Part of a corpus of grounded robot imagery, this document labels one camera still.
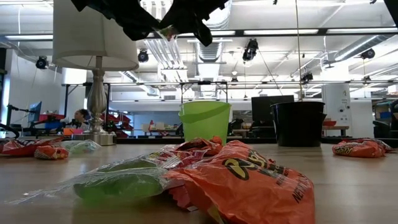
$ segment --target computer monitor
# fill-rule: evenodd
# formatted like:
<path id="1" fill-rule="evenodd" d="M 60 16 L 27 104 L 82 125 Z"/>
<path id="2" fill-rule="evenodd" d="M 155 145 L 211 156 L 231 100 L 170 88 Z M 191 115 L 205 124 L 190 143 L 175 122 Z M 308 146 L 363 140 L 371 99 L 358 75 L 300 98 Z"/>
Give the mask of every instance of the computer monitor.
<path id="1" fill-rule="evenodd" d="M 41 110 L 42 110 L 42 102 L 32 104 L 29 107 L 29 119 L 28 119 L 29 124 L 39 121 Z"/>
<path id="2" fill-rule="evenodd" d="M 265 121 L 273 126 L 273 116 L 271 105 L 276 103 L 294 102 L 293 95 L 287 96 L 260 96 L 251 98 L 251 109 L 253 121 Z"/>

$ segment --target ceiling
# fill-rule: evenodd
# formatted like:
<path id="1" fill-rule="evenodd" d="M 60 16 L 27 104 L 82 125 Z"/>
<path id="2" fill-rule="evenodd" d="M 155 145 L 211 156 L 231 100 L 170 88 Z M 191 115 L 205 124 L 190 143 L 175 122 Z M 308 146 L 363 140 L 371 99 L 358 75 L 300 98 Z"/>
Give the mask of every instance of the ceiling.
<path id="1" fill-rule="evenodd" d="M 0 1 L 0 34 L 41 34 L 52 33 L 52 7 L 51 1 L 48 4 L 4 5 Z M 297 20 L 294 0 L 279 0 L 276 6 L 272 5 L 273 0 L 233 0 L 231 16 L 228 29 L 295 29 Z M 298 26 L 303 28 L 321 27 L 385 27 L 393 26 L 392 18 L 382 0 L 370 4 L 369 0 L 298 0 Z M 259 50 L 250 66 L 243 65 L 243 50 L 249 41 L 248 37 L 226 38 L 224 44 L 217 80 L 230 81 L 232 71 L 237 71 L 239 81 L 286 81 L 291 80 L 291 74 L 297 71 L 301 65 L 314 59 L 323 52 L 337 52 L 362 36 L 336 35 L 301 37 L 300 49 L 297 37 L 258 37 Z M 193 43 L 189 39 L 177 39 L 178 47 L 184 65 L 187 67 L 187 76 L 190 80 L 198 80 L 197 56 Z M 27 55 L 51 56 L 51 42 L 21 42 L 20 48 Z M 143 40 L 137 42 L 137 50 L 146 49 Z M 364 73 L 371 73 L 383 68 L 395 65 L 398 57 L 398 36 L 395 36 L 375 47 L 374 59 L 362 61 L 360 58 L 351 58 L 344 63 L 349 66 L 349 74 L 339 77 L 344 80 L 360 80 Z M 158 61 L 149 52 L 149 61 L 140 63 L 136 70 L 139 79 L 144 82 L 159 82 Z M 315 80 L 333 80 L 333 77 L 321 78 L 321 66 L 312 70 Z M 394 79 L 398 72 L 389 72 L 379 80 Z M 127 82 L 118 72 L 108 72 L 107 82 Z M 246 85 L 246 88 L 258 87 Z M 372 91 L 380 91 L 387 85 L 378 85 Z M 276 86 L 264 86 L 264 88 L 276 88 Z M 140 91 L 136 87 L 116 88 L 114 91 Z"/>

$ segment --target white lampshade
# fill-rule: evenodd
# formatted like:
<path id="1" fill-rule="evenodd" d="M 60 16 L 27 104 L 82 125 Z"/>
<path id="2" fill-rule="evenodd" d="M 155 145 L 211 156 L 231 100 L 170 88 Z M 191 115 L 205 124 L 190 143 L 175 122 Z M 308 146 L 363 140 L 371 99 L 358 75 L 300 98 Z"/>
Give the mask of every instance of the white lampshade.
<path id="1" fill-rule="evenodd" d="M 54 0 L 53 63 L 92 70 L 96 56 L 103 57 L 104 71 L 139 67 L 136 43 L 114 20 L 89 7 L 78 12 L 71 0 Z"/>

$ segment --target lamp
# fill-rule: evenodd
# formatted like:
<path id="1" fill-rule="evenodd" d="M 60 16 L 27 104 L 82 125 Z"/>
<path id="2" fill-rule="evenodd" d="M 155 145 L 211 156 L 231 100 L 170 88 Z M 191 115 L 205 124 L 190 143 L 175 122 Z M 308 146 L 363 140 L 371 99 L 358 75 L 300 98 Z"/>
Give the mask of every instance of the lamp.
<path id="1" fill-rule="evenodd" d="M 128 71 L 139 67 L 136 43 L 114 20 L 85 8 L 78 12 L 70 0 L 54 2 L 53 63 L 64 68 L 93 71 L 93 84 L 87 99 L 91 113 L 89 129 L 73 139 L 91 139 L 105 146 L 113 135 L 103 130 L 100 118 L 106 109 L 105 71 Z"/>

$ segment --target reese's bag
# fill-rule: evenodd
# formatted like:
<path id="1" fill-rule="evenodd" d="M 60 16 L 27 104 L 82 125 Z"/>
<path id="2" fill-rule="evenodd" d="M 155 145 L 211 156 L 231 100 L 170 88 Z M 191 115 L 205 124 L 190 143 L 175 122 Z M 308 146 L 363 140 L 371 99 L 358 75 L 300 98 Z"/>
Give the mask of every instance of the reese's bag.
<path id="1" fill-rule="evenodd" d="M 180 189 L 188 192 L 191 204 L 218 223 L 315 223 L 311 180 L 239 141 L 227 143 L 210 159 L 169 171 L 167 177 L 184 180 L 185 189 Z"/>

